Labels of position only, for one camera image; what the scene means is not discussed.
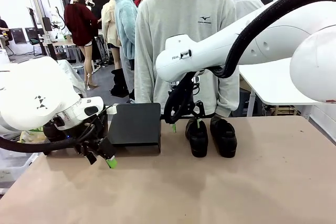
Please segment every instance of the red garment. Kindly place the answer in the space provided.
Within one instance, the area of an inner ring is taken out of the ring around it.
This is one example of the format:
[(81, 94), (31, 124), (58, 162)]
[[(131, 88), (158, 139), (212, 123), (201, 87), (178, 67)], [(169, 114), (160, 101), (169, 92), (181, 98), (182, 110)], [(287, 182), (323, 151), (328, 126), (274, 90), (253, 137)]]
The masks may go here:
[(134, 3), (137, 7), (139, 7), (141, 0), (134, 0)]
[(64, 20), (72, 33), (73, 43), (77, 46), (85, 46), (98, 36), (98, 20), (83, 4), (67, 5)]

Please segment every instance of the clear plastic container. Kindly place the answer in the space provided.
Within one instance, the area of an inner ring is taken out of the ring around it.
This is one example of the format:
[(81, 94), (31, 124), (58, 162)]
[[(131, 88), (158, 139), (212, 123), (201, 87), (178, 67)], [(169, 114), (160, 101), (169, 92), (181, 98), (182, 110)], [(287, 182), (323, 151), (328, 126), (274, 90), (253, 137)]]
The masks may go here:
[(9, 188), (37, 156), (37, 153), (18, 153), (0, 148), (0, 188)]

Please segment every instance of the gray sweatshirt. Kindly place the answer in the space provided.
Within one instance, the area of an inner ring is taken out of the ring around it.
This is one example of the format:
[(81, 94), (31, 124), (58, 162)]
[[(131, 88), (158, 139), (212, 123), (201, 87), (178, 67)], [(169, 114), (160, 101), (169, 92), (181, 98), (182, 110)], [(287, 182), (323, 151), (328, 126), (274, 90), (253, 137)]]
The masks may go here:
[[(155, 61), (169, 37), (187, 34), (199, 42), (235, 20), (232, 0), (144, 0), (135, 32), (136, 103), (158, 102), (163, 114), (170, 86), (157, 76)], [(218, 79), (207, 70), (201, 76), (200, 87), (194, 101), (203, 101), (207, 115), (227, 117), (238, 108), (238, 70), (228, 79)]]

